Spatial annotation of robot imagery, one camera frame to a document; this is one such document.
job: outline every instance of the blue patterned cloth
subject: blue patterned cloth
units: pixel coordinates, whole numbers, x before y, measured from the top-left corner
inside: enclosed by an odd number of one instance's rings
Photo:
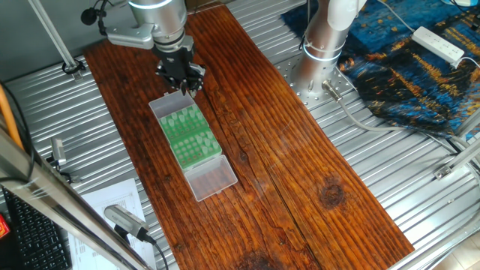
[[[424,26],[478,61],[480,34],[470,29],[472,13],[434,0],[388,0],[410,27]],[[312,16],[317,2],[312,1]],[[307,6],[282,15],[299,37],[306,29]],[[391,125],[441,137],[480,108],[480,70],[470,61],[457,70],[411,40],[412,32],[390,10],[370,0],[355,19],[339,60],[370,111]],[[477,127],[467,139],[480,131]]]

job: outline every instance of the keyboard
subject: keyboard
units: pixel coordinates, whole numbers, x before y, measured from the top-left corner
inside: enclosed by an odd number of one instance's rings
[[[71,261],[59,227],[5,188],[3,194],[24,269],[69,269]]]

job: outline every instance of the wood grain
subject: wood grain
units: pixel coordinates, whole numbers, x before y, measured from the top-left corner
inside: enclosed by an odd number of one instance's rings
[[[387,269],[412,245],[224,6],[190,15],[195,98],[238,183],[197,202],[148,103],[145,50],[108,42],[91,72],[181,269]]]

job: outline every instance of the white power strip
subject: white power strip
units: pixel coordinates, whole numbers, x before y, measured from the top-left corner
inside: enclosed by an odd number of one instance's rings
[[[464,55],[463,50],[423,26],[413,33],[412,39],[454,66],[458,65],[460,58]]]

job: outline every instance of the green tray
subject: green tray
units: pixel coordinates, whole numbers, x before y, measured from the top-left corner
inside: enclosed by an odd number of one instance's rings
[[[221,155],[222,148],[196,104],[169,114],[159,122],[182,170]]]
[[[170,144],[192,131],[209,127],[196,104],[162,117],[159,122]]]
[[[172,141],[170,146],[183,170],[189,170],[222,153],[222,148],[209,127],[190,131],[186,136]]]

